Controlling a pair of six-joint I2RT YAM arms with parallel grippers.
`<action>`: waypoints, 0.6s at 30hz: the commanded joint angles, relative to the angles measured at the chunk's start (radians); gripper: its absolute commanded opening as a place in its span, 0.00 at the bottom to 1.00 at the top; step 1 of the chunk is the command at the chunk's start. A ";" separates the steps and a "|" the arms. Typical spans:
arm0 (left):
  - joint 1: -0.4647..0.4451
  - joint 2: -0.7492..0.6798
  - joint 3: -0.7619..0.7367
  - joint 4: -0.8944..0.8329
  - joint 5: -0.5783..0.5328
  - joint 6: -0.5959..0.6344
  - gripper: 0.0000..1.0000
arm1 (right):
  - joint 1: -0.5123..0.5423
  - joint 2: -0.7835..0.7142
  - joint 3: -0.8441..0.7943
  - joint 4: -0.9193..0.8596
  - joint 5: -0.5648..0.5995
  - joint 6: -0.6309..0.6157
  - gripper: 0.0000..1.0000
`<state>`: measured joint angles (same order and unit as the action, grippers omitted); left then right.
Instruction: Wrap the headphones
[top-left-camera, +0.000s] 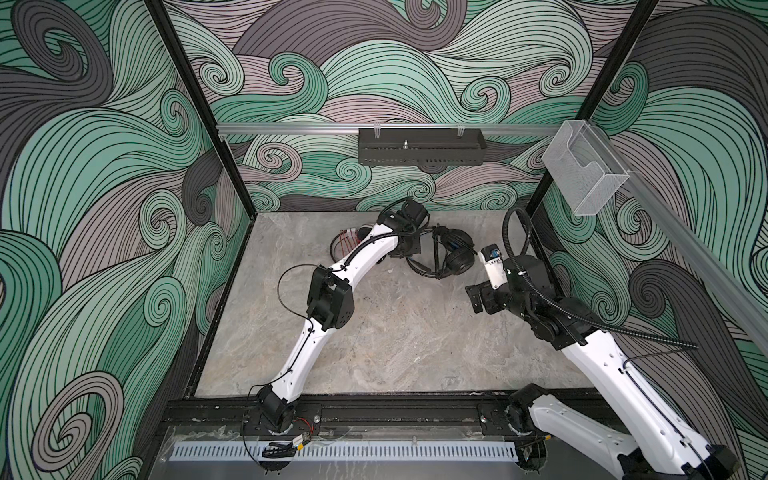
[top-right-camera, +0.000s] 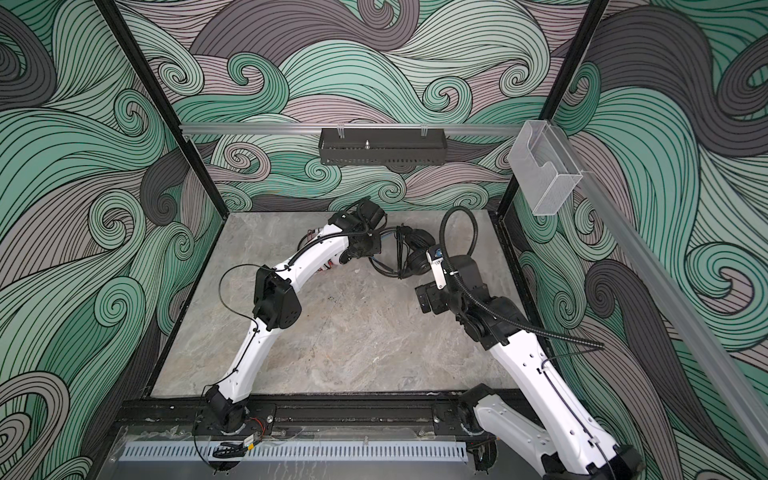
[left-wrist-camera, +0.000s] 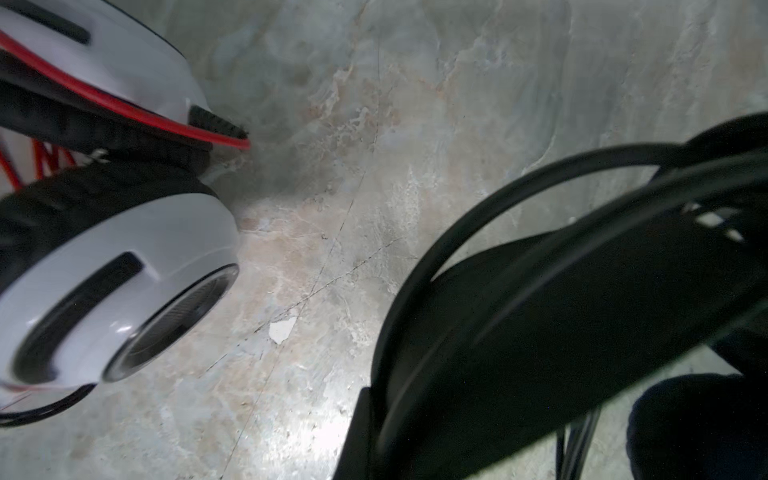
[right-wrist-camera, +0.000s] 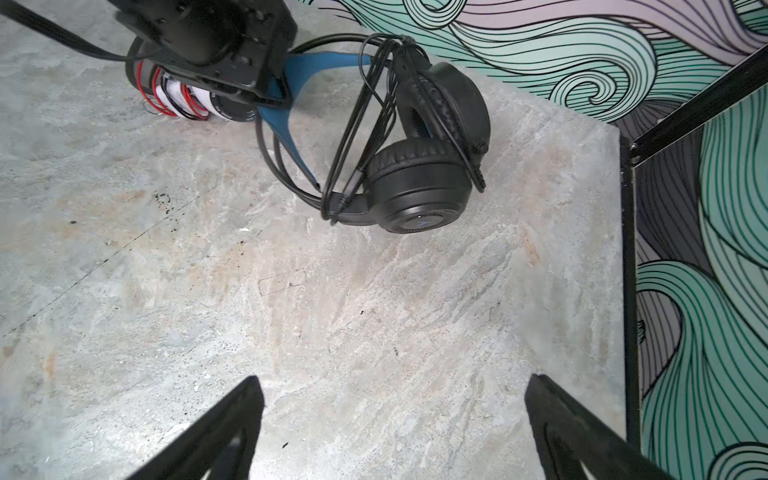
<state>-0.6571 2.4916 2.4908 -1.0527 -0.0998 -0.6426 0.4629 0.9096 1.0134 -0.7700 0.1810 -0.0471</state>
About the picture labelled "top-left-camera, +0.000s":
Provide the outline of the black blue headphones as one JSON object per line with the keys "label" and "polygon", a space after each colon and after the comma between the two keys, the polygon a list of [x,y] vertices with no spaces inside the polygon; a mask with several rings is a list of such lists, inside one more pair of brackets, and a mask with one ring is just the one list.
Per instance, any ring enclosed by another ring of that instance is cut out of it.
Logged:
{"label": "black blue headphones", "polygon": [[429,233],[433,243],[434,267],[406,257],[406,263],[416,274],[442,280],[450,276],[459,276],[469,271],[477,255],[471,236],[463,230],[436,225],[427,227],[422,234]]}

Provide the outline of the white black headphones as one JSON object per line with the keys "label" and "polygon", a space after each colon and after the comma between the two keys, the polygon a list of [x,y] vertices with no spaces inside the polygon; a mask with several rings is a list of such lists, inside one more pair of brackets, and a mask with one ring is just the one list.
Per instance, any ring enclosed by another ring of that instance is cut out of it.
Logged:
{"label": "white black headphones", "polygon": [[373,225],[342,229],[330,242],[329,253],[332,262],[338,262],[351,253],[371,232]]}

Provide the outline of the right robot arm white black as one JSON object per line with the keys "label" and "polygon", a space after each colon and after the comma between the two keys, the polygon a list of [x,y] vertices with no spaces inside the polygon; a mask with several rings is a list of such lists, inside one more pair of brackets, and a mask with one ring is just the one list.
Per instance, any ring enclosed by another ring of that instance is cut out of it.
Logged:
{"label": "right robot arm white black", "polygon": [[566,406],[553,393],[529,384],[509,399],[506,416],[521,436],[554,436],[617,479],[728,479],[737,456],[691,427],[646,380],[615,340],[619,328],[603,323],[583,302],[560,296],[547,267],[525,250],[515,252],[509,224],[517,217],[532,229],[527,212],[508,209],[500,245],[481,248],[485,282],[467,287],[472,308],[489,315],[508,311],[534,336],[560,351],[598,390],[626,428],[608,427]]}

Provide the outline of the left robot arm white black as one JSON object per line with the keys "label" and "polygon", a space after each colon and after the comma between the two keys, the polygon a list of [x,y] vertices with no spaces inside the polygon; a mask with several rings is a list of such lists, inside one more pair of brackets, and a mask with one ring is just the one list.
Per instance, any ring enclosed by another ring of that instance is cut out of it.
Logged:
{"label": "left robot arm white black", "polygon": [[331,336],[352,318],[354,291],[363,277],[387,256],[403,258],[418,250],[428,211],[405,197],[382,211],[370,232],[336,263],[312,272],[300,336],[274,379],[259,387],[260,410],[270,429],[283,432],[295,415],[295,402]]}

